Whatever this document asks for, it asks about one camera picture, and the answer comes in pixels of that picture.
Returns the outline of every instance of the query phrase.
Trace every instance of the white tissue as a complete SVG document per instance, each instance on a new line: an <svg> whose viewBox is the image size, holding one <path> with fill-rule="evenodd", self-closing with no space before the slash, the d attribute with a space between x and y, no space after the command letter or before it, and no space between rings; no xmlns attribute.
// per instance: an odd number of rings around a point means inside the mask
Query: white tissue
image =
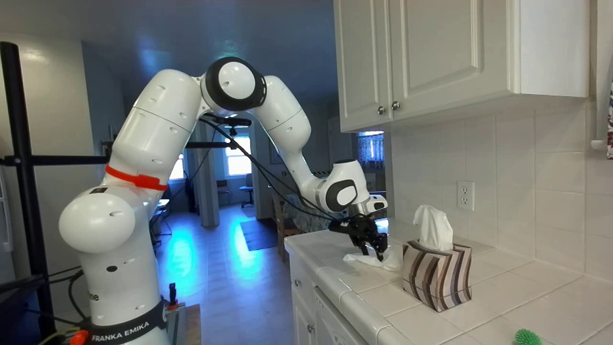
<svg viewBox="0 0 613 345"><path fill-rule="evenodd" d="M446 212L431 205L419 205L413 214L413 224L421 224L419 245L434 251L454 249L454 230L448 224Z"/></svg>
<svg viewBox="0 0 613 345"><path fill-rule="evenodd" d="M402 256L400 253L394 251L394 247L387 247L387 251L383 253L383 260L379 260L375 255L373 255L373 249L367 245L367 255L344 255L342 256L344 262L364 262L364 264L369 264L369 266L377 266L377 268L383 268L383 270L400 270L400 264L402 264Z"/></svg>

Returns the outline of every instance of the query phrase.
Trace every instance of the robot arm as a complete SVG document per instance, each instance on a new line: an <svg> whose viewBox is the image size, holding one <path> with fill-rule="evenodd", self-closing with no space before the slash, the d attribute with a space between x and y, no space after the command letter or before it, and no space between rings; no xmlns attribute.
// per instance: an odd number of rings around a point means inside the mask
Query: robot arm
<svg viewBox="0 0 613 345"><path fill-rule="evenodd" d="M331 228L348 233L364 253L365 243L377 256L385 251L373 212L387 201L367 193L356 161L337 163L327 178L310 172L300 153L310 122L279 78L231 57L199 78L160 71L134 101L101 184L76 195L59 216L59 233L86 278L92 343L168 343L149 218L199 117L245 109L252 109L302 197L329 212L350 210Z"/></svg>
<svg viewBox="0 0 613 345"><path fill-rule="evenodd" d="M251 109L287 164L300 195L325 212L346 212L346 218L331 222L331 230L346 232L362 253L367 253L365 243L369 243L381 258L387 237L377 232L373 214L387 209L387 199L367 191L358 161L335 163L325 178L310 172L302 155L310 138L308 117L277 76L262 76L249 63L226 57L210 65L201 90L216 115Z"/></svg>

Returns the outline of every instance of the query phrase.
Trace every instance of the white countertop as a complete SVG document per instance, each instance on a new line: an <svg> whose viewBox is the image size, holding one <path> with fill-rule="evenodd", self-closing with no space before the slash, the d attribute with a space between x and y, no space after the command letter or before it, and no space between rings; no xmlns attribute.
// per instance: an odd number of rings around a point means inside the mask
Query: white countertop
<svg viewBox="0 0 613 345"><path fill-rule="evenodd" d="M310 232L285 243L371 345L513 343L523 327L544 343L613 343L613 285L576 272L459 241L473 247L473 299L434 312L400 287L396 272L342 260L360 253L344 233Z"/></svg>

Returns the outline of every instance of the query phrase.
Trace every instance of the green object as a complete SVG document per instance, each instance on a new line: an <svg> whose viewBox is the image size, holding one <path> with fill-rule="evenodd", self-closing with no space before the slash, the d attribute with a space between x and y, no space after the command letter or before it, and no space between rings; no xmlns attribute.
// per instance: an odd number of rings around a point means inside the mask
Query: green object
<svg viewBox="0 0 613 345"><path fill-rule="evenodd" d="M540 337L534 331L519 329L515 333L513 345L542 345Z"/></svg>

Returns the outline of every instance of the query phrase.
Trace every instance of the striped tissue box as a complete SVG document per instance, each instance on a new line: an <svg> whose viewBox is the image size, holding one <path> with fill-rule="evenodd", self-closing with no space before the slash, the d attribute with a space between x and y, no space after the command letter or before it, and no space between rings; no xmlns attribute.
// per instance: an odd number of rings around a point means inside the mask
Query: striped tissue box
<svg viewBox="0 0 613 345"><path fill-rule="evenodd" d="M471 247L454 243L452 251L432 251L408 241L402 247L402 287L434 310L471 299Z"/></svg>

